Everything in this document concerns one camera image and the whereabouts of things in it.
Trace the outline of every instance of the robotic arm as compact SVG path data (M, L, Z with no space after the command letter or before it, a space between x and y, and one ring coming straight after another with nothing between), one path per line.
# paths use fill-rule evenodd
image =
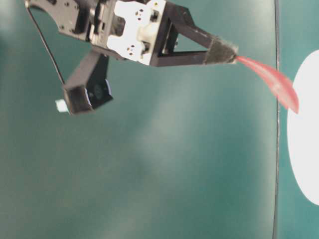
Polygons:
M47 12L61 34L92 45L63 85L70 114L93 111L112 99L109 56L157 67L236 59L234 46L197 27L187 8L165 0L25 0L25 5ZM179 34L207 50L175 52Z

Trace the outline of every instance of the red flexible strip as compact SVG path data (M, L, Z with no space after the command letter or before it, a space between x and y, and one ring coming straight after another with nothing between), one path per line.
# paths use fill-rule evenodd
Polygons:
M290 108L298 114L298 96L293 88L293 83L287 76L271 66L248 57L237 56L236 58L238 61L255 71L266 82L272 93L285 108Z

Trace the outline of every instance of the teal background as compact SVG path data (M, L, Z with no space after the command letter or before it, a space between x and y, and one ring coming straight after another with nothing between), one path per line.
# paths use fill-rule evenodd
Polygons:
M174 2L276 65L272 0ZM89 46L34 14L67 78ZM22 1L2 0L0 22L0 238L272 237L277 105L257 75L112 59L115 100L71 117Z
M319 49L319 2L280 0L280 70L291 79L305 58ZM288 153L287 111L280 113L280 160L278 191L278 239L319 238L319 207L299 189Z

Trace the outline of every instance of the white circle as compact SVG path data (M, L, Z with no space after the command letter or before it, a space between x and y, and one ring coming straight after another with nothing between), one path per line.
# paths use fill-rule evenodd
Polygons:
M302 63L294 81L300 110L288 112L290 161L303 194L319 205L319 50Z

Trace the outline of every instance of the black cable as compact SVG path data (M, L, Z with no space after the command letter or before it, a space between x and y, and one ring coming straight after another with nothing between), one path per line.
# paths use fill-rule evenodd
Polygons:
M57 63L56 63L56 61L55 61L55 59L54 59L54 56L53 56L53 54L52 54L52 52L51 52L51 50L50 50L50 48L49 48L49 46L48 46L46 40L44 39L44 36L43 36L43 34L42 34L42 31L41 31L41 29L40 29L38 23L37 23L36 20L34 19L32 13L31 13L30 8L29 8L29 7L26 7L26 11L29 13L29 16L30 16L32 22L34 23L34 25L35 25L37 31L38 31L39 34L40 34L41 40L42 40L42 42L43 42L43 44L44 44L44 47L45 47L46 51L48 52L48 54L49 54L49 56L50 56L50 58L51 58L51 60L52 60L52 63L53 63L53 65L54 65L54 68L55 68L55 70L56 70L56 73L58 74L58 77L59 77L61 83L62 83L62 84L65 84L65 83L64 83L64 79L63 79L63 77L62 77L62 74L61 74L61 72L60 72L60 70L59 70L59 67L58 67L58 65L57 65Z

